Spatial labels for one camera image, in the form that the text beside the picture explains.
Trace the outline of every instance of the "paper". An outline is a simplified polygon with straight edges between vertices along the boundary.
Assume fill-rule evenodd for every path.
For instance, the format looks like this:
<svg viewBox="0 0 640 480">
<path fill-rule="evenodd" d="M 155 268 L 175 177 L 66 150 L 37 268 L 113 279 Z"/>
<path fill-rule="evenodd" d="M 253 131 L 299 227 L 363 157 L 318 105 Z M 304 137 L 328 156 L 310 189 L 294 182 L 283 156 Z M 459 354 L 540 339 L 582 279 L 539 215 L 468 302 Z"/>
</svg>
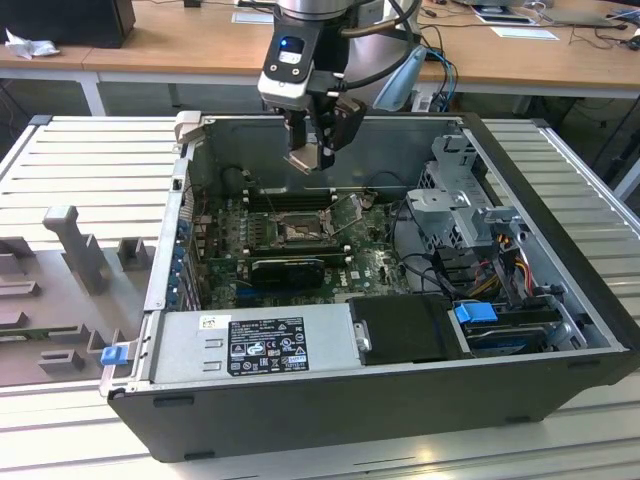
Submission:
<svg viewBox="0 0 640 480">
<path fill-rule="evenodd" d="M 233 23 L 253 23 L 259 25 L 270 25 L 273 23 L 273 15 L 269 13 L 245 13 L 236 12 L 231 16 Z"/>
<path fill-rule="evenodd" d="M 527 38 L 530 40 L 560 40 L 548 30 L 538 30 L 531 28 L 505 28 L 491 27 L 502 38 Z"/>
<path fill-rule="evenodd" d="M 16 57 L 31 60 L 33 57 L 43 57 L 60 53 L 53 42 L 49 40 L 27 40 L 13 35 L 9 30 L 5 31 L 7 32 L 8 40 L 4 42 L 4 46 Z"/>
</svg>

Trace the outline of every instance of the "blue latch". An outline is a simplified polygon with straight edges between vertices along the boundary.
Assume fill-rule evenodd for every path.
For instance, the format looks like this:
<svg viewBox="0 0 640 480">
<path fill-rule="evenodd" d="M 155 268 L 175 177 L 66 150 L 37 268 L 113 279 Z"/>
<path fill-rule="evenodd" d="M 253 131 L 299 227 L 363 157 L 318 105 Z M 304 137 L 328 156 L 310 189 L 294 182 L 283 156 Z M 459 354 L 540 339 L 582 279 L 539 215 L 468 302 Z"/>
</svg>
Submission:
<svg viewBox="0 0 640 480">
<path fill-rule="evenodd" d="M 454 309 L 459 323 L 495 322 L 498 320 L 493 305 L 482 302 L 463 303 Z"/>
<path fill-rule="evenodd" d="M 114 345 L 102 349 L 100 363 L 102 365 L 126 365 L 129 347 L 126 345 Z"/>
</svg>

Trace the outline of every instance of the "motherboard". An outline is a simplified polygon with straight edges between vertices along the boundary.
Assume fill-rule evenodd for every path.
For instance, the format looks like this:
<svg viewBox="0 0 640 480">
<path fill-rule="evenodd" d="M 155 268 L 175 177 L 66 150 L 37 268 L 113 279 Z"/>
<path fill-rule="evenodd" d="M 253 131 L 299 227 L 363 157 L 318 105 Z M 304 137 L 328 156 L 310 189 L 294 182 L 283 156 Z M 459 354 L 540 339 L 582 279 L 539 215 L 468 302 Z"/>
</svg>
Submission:
<svg viewBox="0 0 640 480">
<path fill-rule="evenodd" d="M 212 199 L 196 217 L 204 308 L 410 292 L 391 251 L 388 204 L 363 193 L 271 197 Z"/>
</svg>

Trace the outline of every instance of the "black computer case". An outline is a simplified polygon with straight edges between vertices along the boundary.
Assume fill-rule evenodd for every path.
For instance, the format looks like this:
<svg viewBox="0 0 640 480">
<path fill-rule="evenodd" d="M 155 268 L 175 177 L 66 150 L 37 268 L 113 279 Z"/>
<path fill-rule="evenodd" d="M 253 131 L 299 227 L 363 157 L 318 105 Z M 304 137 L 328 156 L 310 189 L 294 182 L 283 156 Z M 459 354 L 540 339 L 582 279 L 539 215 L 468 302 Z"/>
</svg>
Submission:
<svg viewBox="0 0 640 480">
<path fill-rule="evenodd" d="M 4 29 L 30 40 L 58 45 L 120 48 L 133 29 L 131 0 L 2 0 Z"/>
</svg>

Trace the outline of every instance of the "power supply label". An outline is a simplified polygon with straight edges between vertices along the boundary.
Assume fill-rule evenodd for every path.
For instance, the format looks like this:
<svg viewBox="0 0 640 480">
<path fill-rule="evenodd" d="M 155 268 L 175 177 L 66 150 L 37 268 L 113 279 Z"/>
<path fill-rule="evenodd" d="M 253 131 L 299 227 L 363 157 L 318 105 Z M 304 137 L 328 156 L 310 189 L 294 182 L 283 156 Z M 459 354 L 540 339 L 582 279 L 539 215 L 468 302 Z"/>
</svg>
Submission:
<svg viewBox="0 0 640 480">
<path fill-rule="evenodd" d="M 302 317 L 229 322 L 227 345 L 234 377 L 309 370 Z"/>
</svg>

